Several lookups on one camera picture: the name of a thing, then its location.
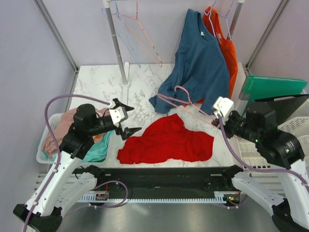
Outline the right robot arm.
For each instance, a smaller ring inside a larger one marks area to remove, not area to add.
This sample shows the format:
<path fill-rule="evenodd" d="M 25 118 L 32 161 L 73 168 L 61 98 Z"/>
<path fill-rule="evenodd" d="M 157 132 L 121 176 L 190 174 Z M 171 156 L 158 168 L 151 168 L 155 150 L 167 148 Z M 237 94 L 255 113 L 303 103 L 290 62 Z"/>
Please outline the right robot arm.
<path fill-rule="evenodd" d="M 233 174 L 221 178 L 222 187 L 244 192 L 262 206 L 281 232 L 309 230 L 309 175 L 305 155 L 299 140 L 291 133 L 278 129 L 276 111 L 269 107 L 250 108 L 241 117 L 233 107 L 214 108 L 225 144 L 234 158 L 249 170 L 276 173 L 284 196 L 272 193 L 253 180 L 241 168 L 232 166 Z M 270 169 L 254 168 L 242 161 L 228 139 L 240 137 L 255 144 L 257 152 L 270 164 Z"/>

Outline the red t shirt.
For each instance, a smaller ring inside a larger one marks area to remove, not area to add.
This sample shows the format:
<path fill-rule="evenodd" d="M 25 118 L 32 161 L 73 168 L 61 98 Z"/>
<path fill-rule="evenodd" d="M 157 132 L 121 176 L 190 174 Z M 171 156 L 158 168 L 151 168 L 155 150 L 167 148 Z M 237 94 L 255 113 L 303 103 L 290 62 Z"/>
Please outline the red t shirt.
<path fill-rule="evenodd" d="M 162 163 L 169 159 L 188 162 L 212 157 L 214 137 L 203 131 L 188 130 L 173 114 L 152 123 L 142 136 L 128 138 L 117 159 L 121 164 Z"/>

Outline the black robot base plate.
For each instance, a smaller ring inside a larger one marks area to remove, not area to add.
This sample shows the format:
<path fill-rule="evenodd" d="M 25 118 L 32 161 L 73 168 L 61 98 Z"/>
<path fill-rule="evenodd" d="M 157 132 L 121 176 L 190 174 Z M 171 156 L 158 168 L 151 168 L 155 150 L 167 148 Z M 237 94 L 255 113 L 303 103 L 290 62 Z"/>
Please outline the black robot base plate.
<path fill-rule="evenodd" d="M 94 171 L 98 184 L 108 183 L 99 190 L 134 196 L 211 196 L 215 192 L 236 192 L 232 178 L 243 169 L 237 165 L 214 168 L 76 168 L 74 174 Z"/>

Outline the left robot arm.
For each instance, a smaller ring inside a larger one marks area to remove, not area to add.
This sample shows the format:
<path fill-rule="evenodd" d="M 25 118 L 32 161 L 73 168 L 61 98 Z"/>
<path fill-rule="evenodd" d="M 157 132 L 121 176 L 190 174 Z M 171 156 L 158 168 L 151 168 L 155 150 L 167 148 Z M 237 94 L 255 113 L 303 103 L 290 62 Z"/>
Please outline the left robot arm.
<path fill-rule="evenodd" d="M 80 165 L 87 152 L 94 145 L 93 137 L 115 131 L 123 140 L 128 139 L 141 128 L 122 128 L 127 113 L 134 107 L 121 103 L 117 98 L 107 104 L 109 114 L 99 117 L 91 104 L 82 104 L 76 109 L 62 143 L 57 144 L 57 157 L 39 188 L 25 204 L 17 204 L 13 210 L 23 223 L 38 232 L 55 232 L 65 215 L 87 192 L 101 190 L 106 185 L 103 171 L 94 165 L 88 166 L 74 184 L 64 188 L 72 172 Z"/>

